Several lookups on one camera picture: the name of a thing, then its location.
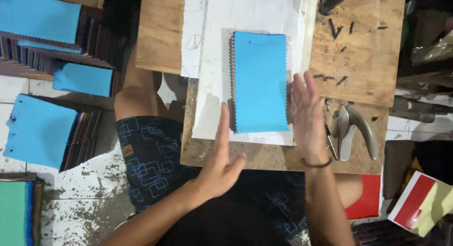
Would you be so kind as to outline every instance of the tiled floor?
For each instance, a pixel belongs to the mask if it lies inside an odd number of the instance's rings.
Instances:
[[[166,104],[172,100],[185,102],[184,87],[175,75],[165,75],[159,94]],[[52,83],[0,76],[0,152],[8,137],[5,125],[19,93],[70,98],[82,103],[113,110],[113,99],[99,98],[52,89]],[[432,102],[450,104],[448,98]],[[64,173],[40,165],[27,164],[0,155],[0,172],[37,172],[46,181],[46,206],[42,217],[42,245],[97,245],[99,238],[133,213],[128,200],[125,164],[110,113],[103,125],[101,154],[83,165]],[[408,119],[389,118],[386,140],[450,139],[453,115],[437,116],[426,124]]]

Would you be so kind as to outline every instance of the workbench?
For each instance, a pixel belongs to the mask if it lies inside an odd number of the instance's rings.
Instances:
[[[315,80],[321,95],[337,99],[329,105],[329,112],[326,111],[334,144],[337,145],[338,118],[334,118],[333,113],[339,110],[339,98],[356,102],[354,108],[374,128],[380,150],[379,159],[371,160],[365,141],[357,130],[350,159],[332,163],[336,173],[381,172],[388,107],[393,104],[404,4],[405,0],[346,0],[334,9],[331,16],[318,14],[316,18],[310,70],[313,74],[336,78],[348,76],[340,86],[335,85],[336,81]],[[142,0],[137,67],[180,74],[183,12],[184,0]],[[328,18],[332,18],[336,26],[344,26],[337,40],[333,40]],[[349,34],[352,21],[355,27]],[[388,28],[377,29],[383,25]],[[181,140],[181,163],[191,166],[201,166],[212,145],[212,140],[192,138],[196,98],[197,80],[190,79]],[[248,169],[304,170],[302,154],[297,147],[230,142],[230,158],[242,151],[248,157]]]

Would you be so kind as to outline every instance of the shorts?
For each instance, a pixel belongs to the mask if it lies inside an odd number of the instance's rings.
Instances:
[[[129,198],[136,213],[196,178],[201,171],[179,162],[181,123],[138,116],[117,121],[116,130],[126,162]],[[304,196],[303,172],[243,170],[234,187],[221,197],[253,205],[292,239],[307,229]]]

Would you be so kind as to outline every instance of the person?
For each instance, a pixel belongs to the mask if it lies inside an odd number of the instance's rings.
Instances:
[[[290,97],[305,173],[247,170],[244,153],[231,162],[225,103],[212,149],[196,168],[179,163],[183,127],[157,94],[162,79],[134,58],[135,48],[115,115],[137,215],[102,246],[289,245],[307,227],[312,245],[354,245],[344,209],[361,196],[362,181],[328,165],[324,101],[309,72],[306,87],[294,76]]]

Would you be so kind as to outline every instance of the bracelet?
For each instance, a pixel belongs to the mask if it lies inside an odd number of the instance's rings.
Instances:
[[[325,164],[320,164],[320,165],[311,165],[311,164],[308,164],[307,162],[305,162],[305,158],[302,158],[302,162],[305,164],[306,167],[308,168],[326,168],[328,167],[333,161],[333,158],[329,157],[329,161],[327,161],[327,163]]]

